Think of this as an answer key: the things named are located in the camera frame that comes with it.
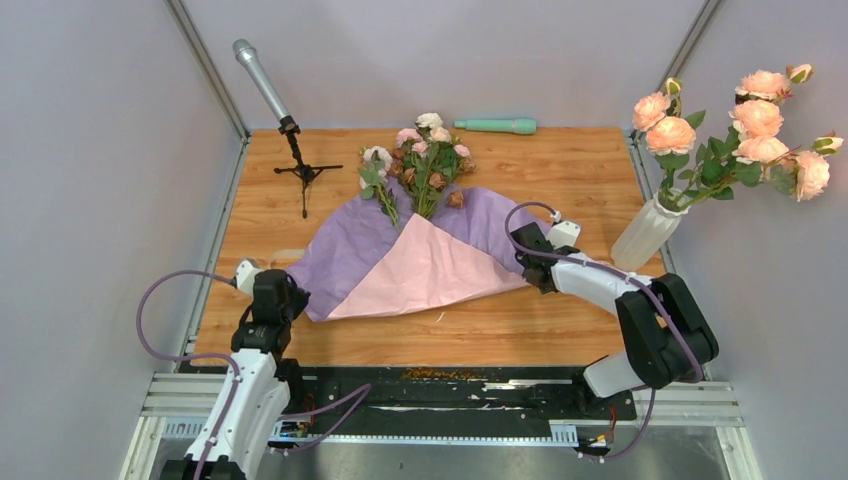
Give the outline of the pink and purple wrapping paper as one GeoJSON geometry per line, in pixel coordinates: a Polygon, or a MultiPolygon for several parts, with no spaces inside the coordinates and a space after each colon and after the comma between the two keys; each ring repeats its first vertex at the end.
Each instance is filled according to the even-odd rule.
{"type": "Polygon", "coordinates": [[[461,208],[443,207],[431,219],[399,198],[398,226],[375,200],[355,197],[337,208],[286,269],[311,294],[309,319],[393,317],[525,287],[506,230],[536,216],[486,188],[461,193],[461,208]]]}

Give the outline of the cream printed ribbon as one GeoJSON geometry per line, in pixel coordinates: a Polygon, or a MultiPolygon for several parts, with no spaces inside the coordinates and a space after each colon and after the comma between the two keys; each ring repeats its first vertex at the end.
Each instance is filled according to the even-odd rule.
{"type": "Polygon", "coordinates": [[[277,262],[295,262],[300,260],[304,254],[304,249],[280,249],[269,256],[269,262],[271,264],[277,262]]]}

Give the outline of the pink flower bouquet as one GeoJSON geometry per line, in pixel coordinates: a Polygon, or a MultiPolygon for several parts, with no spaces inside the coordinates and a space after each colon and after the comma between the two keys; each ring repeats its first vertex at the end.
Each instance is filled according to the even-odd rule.
{"type": "Polygon", "coordinates": [[[462,209],[465,195],[451,186],[476,170],[468,147],[445,127],[441,115],[418,115],[414,125],[398,131],[395,146],[361,151],[359,197],[374,200],[395,228],[400,227],[398,187],[411,200],[412,212],[430,219],[442,206],[462,209]]]}

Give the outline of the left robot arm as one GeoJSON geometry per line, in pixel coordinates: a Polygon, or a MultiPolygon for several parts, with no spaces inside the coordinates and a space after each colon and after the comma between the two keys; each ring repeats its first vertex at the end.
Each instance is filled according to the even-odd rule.
{"type": "Polygon", "coordinates": [[[252,301],[232,336],[224,385],[184,457],[165,462],[162,479],[254,479],[278,417],[305,403],[299,364],[283,353],[309,293],[287,272],[251,259],[238,265],[234,284],[252,301]]]}

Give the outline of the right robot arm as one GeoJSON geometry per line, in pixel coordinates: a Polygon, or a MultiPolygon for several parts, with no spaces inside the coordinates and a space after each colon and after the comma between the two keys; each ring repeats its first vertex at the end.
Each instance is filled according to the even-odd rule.
{"type": "Polygon", "coordinates": [[[570,392],[580,415],[598,416],[621,392],[697,382],[718,356],[717,339],[678,275],[627,273],[576,248],[557,248],[536,223],[511,231],[509,239],[524,279],[541,293],[580,297],[618,320],[623,350],[585,367],[570,392]]]}

